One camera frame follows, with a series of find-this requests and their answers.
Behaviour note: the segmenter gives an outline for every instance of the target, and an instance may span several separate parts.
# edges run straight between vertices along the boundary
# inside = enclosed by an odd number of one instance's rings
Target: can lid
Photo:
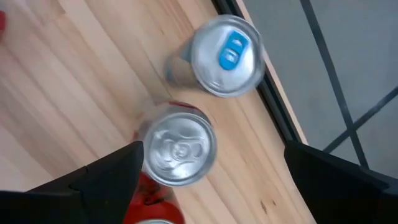
[[[222,15],[197,31],[191,61],[200,84],[210,93],[234,97],[252,90],[264,75],[264,46],[244,19]]]
[[[170,114],[151,125],[144,138],[144,168],[168,186],[192,184],[208,173],[216,157],[211,124],[186,112]]]
[[[139,222],[138,224],[174,224],[167,220],[144,220]]]

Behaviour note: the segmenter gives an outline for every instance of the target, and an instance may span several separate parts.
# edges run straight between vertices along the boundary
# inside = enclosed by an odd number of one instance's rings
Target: wood grain
[[[8,0],[0,42],[0,189],[29,190],[126,145],[149,98],[186,101],[215,127],[206,178],[175,189],[187,223],[313,223],[255,91],[178,90],[166,58],[217,13],[210,0]]]

